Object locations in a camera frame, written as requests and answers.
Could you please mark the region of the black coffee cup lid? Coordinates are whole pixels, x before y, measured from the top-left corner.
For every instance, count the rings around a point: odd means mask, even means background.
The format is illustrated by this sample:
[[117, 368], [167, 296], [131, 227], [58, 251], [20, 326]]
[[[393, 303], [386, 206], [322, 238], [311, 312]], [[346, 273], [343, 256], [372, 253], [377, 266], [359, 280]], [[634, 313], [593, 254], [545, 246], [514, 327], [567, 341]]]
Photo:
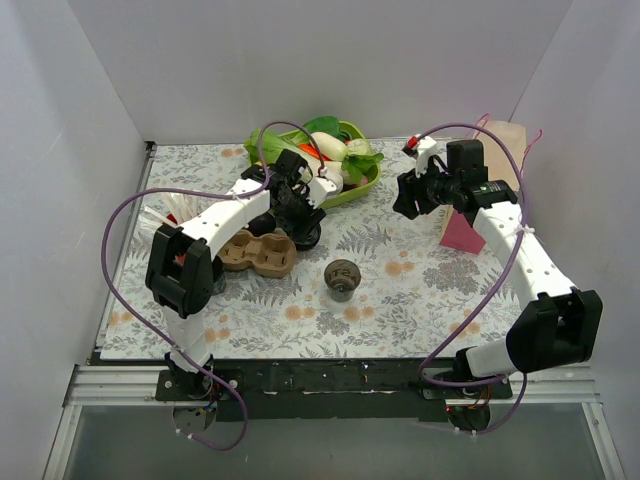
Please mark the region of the black coffee cup lid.
[[293, 241], [298, 252], [309, 251], [313, 249], [320, 241], [321, 225], [317, 224], [309, 230], [306, 235], [298, 235]]

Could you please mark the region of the dark paper coffee cup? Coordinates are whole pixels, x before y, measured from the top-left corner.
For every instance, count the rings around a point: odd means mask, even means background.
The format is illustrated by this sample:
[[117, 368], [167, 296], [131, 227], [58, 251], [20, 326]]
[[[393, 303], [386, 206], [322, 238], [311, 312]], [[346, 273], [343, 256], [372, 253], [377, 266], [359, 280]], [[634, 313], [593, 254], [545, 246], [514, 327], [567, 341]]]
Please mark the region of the dark paper coffee cup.
[[349, 301], [361, 282], [358, 266], [346, 259], [329, 263], [324, 270], [324, 282], [330, 297], [339, 303]]

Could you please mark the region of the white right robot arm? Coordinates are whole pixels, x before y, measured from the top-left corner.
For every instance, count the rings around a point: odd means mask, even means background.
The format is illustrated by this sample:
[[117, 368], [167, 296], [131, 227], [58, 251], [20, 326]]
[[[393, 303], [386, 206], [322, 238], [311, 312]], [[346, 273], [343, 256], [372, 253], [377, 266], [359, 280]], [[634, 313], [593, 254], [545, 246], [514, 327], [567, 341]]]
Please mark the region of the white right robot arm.
[[485, 241], [516, 292], [521, 312], [506, 336], [457, 352], [450, 374], [433, 384], [475, 397], [520, 372], [538, 372], [588, 361], [603, 310], [600, 296], [579, 289], [548, 256], [525, 219], [516, 193], [492, 180], [478, 140], [451, 141], [446, 156], [430, 137], [410, 138], [404, 153], [415, 167], [397, 178], [395, 212], [409, 219], [451, 206]]

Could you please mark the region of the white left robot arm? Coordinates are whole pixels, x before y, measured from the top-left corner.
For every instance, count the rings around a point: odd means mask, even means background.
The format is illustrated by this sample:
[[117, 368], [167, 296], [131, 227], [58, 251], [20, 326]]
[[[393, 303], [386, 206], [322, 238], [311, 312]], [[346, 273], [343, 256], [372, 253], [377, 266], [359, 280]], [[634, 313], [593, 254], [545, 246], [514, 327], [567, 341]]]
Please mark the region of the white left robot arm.
[[213, 388], [203, 369], [211, 359], [203, 311], [223, 291], [225, 271], [287, 275], [297, 253], [319, 242], [326, 215], [321, 206], [338, 190], [326, 172], [313, 175], [302, 156], [285, 151], [268, 167], [247, 168], [226, 199], [156, 230], [145, 285], [174, 343], [165, 356], [172, 381], [188, 398], [203, 399]]

